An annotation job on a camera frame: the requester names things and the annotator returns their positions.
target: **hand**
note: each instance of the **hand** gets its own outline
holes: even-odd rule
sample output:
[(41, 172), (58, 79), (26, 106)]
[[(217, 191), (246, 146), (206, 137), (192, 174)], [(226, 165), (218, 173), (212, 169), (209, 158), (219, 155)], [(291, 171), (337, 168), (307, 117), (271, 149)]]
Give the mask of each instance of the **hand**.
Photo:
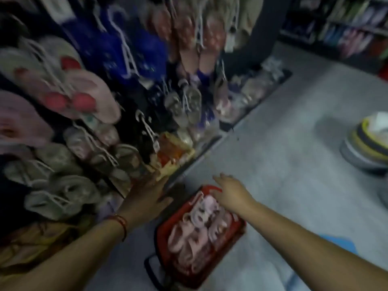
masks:
[(232, 176), (222, 173), (220, 176), (213, 176), (213, 180), (221, 186), (222, 192), (217, 191), (212, 195), (227, 210), (241, 216), (247, 207), (256, 203), (245, 186)]
[(156, 181), (158, 173), (154, 173), (146, 180), (136, 184), (131, 189), (128, 197), (117, 211), (128, 221), (130, 229), (148, 223), (158, 217), (160, 213), (171, 204), (173, 199), (166, 197), (160, 200), (163, 193), (163, 186), (168, 177)]

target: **left hand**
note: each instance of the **left hand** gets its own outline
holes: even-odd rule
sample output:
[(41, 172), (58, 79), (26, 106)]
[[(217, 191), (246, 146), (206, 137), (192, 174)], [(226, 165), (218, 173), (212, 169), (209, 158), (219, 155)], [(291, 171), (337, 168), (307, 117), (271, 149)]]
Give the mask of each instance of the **left hand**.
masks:
[(171, 197), (159, 201), (168, 177), (156, 181), (157, 177), (158, 173), (154, 173), (146, 180), (133, 186), (118, 209), (117, 214), (128, 221), (129, 229), (136, 228), (158, 217), (172, 203)]

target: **red bracelet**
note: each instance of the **red bracelet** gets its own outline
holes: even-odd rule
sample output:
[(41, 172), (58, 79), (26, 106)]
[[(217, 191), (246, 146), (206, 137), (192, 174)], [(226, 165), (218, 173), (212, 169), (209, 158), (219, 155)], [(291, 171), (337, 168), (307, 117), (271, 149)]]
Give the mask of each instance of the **red bracelet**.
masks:
[(121, 215), (110, 215), (110, 216), (107, 216), (105, 219), (106, 220), (115, 220), (115, 221), (119, 222), (120, 225), (122, 225), (123, 230), (124, 230), (124, 238), (121, 241), (124, 242), (124, 240), (127, 237), (127, 225), (128, 225), (127, 220), (125, 218), (123, 218)]

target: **floor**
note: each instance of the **floor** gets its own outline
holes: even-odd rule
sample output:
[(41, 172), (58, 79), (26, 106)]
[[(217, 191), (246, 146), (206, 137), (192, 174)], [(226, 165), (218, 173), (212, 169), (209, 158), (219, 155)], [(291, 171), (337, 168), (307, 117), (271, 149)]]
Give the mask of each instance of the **floor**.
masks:
[[(188, 191), (213, 174), (232, 174), (256, 200), (315, 233), (350, 238), (362, 257), (388, 269), (388, 210), (377, 197), (384, 182), (338, 152), (361, 118), (388, 108), (387, 83), (280, 43), (274, 55), (293, 77), (187, 176)], [(118, 245), (87, 290), (154, 290), (143, 268), (154, 251), (153, 227)], [(201, 290), (284, 290), (291, 274), (248, 227)]]

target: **forearm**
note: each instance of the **forearm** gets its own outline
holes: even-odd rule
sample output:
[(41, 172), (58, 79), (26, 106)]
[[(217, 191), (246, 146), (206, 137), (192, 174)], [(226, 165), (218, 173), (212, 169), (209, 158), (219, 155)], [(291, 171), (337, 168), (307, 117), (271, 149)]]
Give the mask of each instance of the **forearm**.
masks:
[(123, 238), (122, 226), (106, 220), (24, 275), (4, 291), (70, 291), (86, 284)]
[(242, 217), (314, 291), (386, 290), (388, 273), (255, 203)]

